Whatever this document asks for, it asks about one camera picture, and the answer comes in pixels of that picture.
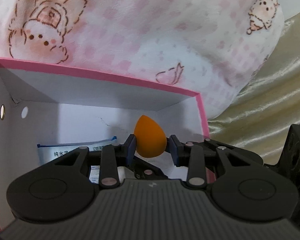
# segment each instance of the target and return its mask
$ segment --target screw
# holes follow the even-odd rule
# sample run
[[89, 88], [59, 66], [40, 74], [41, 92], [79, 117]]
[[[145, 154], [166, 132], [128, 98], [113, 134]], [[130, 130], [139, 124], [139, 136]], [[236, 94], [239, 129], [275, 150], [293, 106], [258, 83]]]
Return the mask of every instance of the screw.
[[117, 180], [115, 178], [104, 178], [101, 180], [101, 184], [105, 185], [105, 186], [113, 186], [114, 184], [117, 183]]
[[204, 179], [199, 177], [193, 177], [189, 179], [189, 183], [193, 186], [201, 186], [204, 184], [204, 182], [205, 182]]
[[153, 172], [152, 172], [151, 170], [145, 170], [144, 173], [145, 173], [146, 175], [151, 175]]

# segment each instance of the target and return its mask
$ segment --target wet wipes package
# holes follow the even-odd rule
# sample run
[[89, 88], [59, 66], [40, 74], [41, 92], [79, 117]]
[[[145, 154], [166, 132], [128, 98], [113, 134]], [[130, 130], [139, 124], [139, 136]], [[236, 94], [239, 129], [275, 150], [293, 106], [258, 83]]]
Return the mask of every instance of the wet wipes package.
[[113, 136], [111, 139], [106, 139], [98, 142], [87, 143], [72, 143], [59, 145], [40, 145], [37, 144], [39, 154], [39, 164], [44, 165], [78, 147], [89, 147], [90, 151], [100, 151], [104, 146], [117, 143], [117, 137]]

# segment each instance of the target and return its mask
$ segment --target orange teardrop-shaped object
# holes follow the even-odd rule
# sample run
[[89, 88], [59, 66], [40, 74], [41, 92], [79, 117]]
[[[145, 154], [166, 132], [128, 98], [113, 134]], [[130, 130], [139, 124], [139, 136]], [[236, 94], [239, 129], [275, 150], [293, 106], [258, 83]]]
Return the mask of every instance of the orange teardrop-shaped object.
[[137, 152], [144, 158], [162, 154], [167, 146], [167, 138], [161, 127], [151, 118], [142, 115], [134, 129]]

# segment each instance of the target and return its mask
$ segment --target pink box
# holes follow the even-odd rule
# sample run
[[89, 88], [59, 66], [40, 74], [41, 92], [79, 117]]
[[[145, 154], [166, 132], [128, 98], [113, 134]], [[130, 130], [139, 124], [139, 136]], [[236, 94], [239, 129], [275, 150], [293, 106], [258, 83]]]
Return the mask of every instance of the pink box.
[[[122, 143], [143, 114], [167, 137], [175, 134], [182, 142], [209, 137], [199, 93], [95, 70], [0, 58], [0, 110], [2, 105], [0, 228], [14, 219], [5, 197], [8, 185], [39, 166], [37, 144], [112, 136]], [[171, 156], [163, 153], [160, 158]], [[178, 172], [169, 175], [177, 178]]]

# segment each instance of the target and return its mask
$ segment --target gold satin fabric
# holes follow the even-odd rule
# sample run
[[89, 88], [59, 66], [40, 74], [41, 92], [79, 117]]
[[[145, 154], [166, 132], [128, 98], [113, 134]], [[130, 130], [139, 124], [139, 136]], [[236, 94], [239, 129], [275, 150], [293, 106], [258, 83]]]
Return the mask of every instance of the gold satin fabric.
[[293, 123], [300, 123], [300, 13], [286, 21], [269, 59], [209, 128], [212, 139], [276, 164]]

